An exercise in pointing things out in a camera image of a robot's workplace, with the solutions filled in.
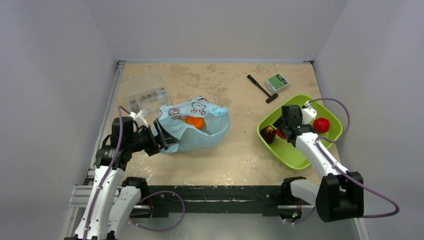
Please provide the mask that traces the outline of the dark red fake fruit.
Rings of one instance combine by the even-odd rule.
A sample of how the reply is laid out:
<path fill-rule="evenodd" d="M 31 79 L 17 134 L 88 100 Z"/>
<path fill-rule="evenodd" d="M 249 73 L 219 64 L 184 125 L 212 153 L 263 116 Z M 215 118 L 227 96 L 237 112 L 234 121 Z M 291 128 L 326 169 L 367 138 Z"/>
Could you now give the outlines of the dark red fake fruit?
<path fill-rule="evenodd" d="M 268 144 L 272 144 L 276 138 L 276 130 L 273 126 L 268 125 L 259 131 L 259 135 Z"/>

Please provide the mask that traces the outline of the blue plastic bag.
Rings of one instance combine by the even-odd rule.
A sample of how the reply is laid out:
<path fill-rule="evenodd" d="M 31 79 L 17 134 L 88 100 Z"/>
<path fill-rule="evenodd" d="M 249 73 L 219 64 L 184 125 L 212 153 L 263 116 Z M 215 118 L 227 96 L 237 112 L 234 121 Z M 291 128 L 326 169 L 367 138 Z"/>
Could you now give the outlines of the blue plastic bag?
<path fill-rule="evenodd" d="M 204 128 L 199 130 L 187 124 L 188 116 L 203 118 Z M 156 119 L 167 132 L 179 139 L 179 144 L 160 150 L 163 154 L 215 148 L 222 143 L 230 128 L 228 109 L 203 96 L 176 105 L 163 105 L 156 112 Z"/>

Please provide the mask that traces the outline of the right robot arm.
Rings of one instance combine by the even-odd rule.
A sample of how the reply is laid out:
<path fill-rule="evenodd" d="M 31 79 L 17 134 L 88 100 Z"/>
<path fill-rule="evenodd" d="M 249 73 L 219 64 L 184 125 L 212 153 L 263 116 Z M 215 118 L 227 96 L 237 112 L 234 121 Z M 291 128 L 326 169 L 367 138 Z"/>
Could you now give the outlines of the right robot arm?
<path fill-rule="evenodd" d="M 319 185 L 304 177 L 284 179 L 280 196 L 288 204 L 301 199 L 313 205 L 320 219 L 334 222 L 364 215 L 363 178 L 349 171 L 325 148 L 312 126 L 303 122 L 302 108 L 295 104 L 281 107 L 278 130 L 309 161 L 321 178 Z"/>

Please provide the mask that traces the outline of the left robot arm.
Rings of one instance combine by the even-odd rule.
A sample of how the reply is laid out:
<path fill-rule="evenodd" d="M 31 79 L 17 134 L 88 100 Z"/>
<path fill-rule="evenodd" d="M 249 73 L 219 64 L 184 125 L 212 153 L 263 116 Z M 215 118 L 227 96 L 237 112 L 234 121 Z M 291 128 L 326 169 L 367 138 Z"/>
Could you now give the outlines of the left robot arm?
<path fill-rule="evenodd" d="M 153 122 L 151 127 L 139 126 L 130 116 L 113 120 L 111 134 L 96 152 L 94 179 L 86 208 L 72 240 L 116 240 L 123 225 L 131 222 L 131 212 L 136 204 L 154 203 L 154 196 L 170 194 L 180 201 L 182 198 L 170 190 L 149 192 L 146 179 L 121 178 L 133 153 L 144 151 L 149 156 L 179 143 L 161 124 Z"/>

